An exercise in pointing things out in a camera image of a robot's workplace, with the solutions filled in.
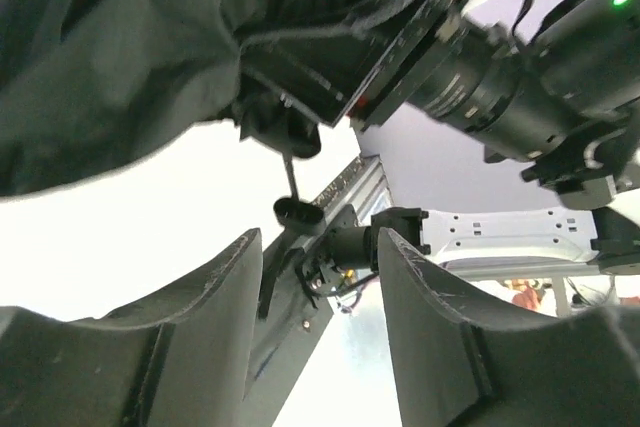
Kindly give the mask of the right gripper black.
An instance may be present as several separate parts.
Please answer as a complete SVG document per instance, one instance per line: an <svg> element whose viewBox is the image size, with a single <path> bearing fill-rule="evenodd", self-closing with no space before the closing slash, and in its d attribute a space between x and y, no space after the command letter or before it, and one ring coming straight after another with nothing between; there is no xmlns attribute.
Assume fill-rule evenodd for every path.
<svg viewBox="0 0 640 427"><path fill-rule="evenodd" d="M461 24L468 0L412 0L387 24L393 33L367 85L347 112L351 126L383 125L435 68L436 47ZM311 121L336 125L370 71L370 42L348 34L270 31L242 44L244 73Z"/></svg>

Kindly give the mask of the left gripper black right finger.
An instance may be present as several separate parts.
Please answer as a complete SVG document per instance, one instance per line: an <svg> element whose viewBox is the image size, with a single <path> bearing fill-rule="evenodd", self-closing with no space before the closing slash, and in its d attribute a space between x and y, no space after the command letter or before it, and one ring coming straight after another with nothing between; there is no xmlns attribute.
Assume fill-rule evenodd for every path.
<svg viewBox="0 0 640 427"><path fill-rule="evenodd" d="M554 318L485 293L379 234L379 268L406 426L635 426L639 311Z"/></svg>

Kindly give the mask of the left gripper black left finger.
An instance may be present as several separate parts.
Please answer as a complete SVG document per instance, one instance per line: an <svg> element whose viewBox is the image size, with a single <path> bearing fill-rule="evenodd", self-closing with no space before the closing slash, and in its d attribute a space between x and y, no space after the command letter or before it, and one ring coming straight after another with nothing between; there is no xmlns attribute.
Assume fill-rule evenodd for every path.
<svg viewBox="0 0 640 427"><path fill-rule="evenodd" d="M251 229L215 258L101 319L1 311L5 426L233 426L262 274Z"/></svg>

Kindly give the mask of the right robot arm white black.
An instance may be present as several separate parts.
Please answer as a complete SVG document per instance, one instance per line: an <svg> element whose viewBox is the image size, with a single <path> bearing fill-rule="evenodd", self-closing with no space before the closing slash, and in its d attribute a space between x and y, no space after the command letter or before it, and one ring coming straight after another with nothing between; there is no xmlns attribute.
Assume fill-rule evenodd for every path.
<svg viewBox="0 0 640 427"><path fill-rule="evenodd" d="M639 0L564 0L529 42L469 2L355 0L249 30L242 136L310 158L320 125L366 131L409 104L565 206L606 206L639 144Z"/></svg>

